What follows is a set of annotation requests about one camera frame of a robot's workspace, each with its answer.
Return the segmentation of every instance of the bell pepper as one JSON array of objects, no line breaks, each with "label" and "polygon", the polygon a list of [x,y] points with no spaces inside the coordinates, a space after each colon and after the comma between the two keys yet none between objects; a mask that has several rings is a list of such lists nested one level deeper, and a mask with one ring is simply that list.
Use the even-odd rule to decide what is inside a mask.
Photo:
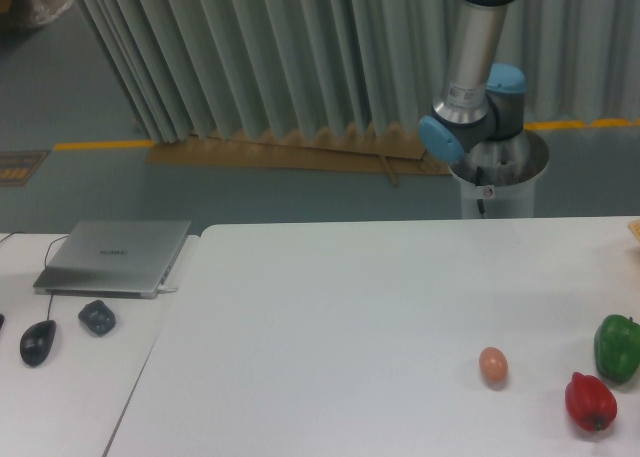
[{"label": "bell pepper", "polygon": [[564,400],[574,422],[589,432],[606,429],[618,413],[616,398],[593,375],[574,372],[564,392]]},{"label": "bell pepper", "polygon": [[596,368],[603,377],[622,384],[640,365],[640,325],[622,315],[609,315],[594,338]]}]

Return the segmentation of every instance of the silver laptop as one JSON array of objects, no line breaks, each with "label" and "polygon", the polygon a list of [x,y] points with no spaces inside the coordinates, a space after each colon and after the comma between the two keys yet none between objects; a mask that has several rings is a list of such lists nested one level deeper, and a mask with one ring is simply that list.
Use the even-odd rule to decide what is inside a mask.
[{"label": "silver laptop", "polygon": [[80,222],[42,271],[40,293],[154,298],[190,222]]}]

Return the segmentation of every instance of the computer mouse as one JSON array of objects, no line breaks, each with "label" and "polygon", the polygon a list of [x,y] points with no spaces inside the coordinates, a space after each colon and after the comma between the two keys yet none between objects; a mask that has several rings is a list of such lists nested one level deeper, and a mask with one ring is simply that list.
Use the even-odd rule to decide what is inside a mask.
[{"label": "computer mouse", "polygon": [[55,320],[43,320],[29,327],[20,339],[20,356],[29,367],[47,360],[56,335]]},{"label": "computer mouse", "polygon": [[116,316],[101,300],[84,306],[78,318],[96,335],[103,336],[116,325]]}]

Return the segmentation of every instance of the green bell pepper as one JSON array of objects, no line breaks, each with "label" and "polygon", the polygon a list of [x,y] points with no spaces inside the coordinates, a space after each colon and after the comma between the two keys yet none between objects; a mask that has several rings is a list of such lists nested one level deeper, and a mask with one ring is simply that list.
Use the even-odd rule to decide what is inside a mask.
[{"label": "green bell pepper", "polygon": [[603,377],[622,384],[640,365],[640,325],[632,318],[609,315],[594,338],[596,368]]}]

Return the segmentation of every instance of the laptop logo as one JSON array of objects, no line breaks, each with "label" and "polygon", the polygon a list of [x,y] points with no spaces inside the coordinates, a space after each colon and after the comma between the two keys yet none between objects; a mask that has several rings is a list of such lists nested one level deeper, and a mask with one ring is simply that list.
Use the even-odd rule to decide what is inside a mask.
[{"label": "laptop logo", "polygon": [[101,250],[100,255],[127,255],[127,250]]}]

